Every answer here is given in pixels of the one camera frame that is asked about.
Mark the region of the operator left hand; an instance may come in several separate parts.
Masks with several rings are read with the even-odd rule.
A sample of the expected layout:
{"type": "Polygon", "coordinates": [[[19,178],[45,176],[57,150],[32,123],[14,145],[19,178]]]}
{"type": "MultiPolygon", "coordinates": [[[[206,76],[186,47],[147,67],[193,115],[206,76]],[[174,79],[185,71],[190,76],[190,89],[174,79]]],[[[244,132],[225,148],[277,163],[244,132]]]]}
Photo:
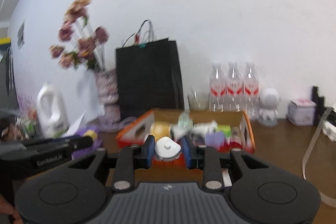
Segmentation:
{"type": "Polygon", "coordinates": [[[3,196],[0,197],[0,211],[1,214],[12,216],[14,218],[13,224],[23,223],[17,209],[10,205],[3,196]]]}

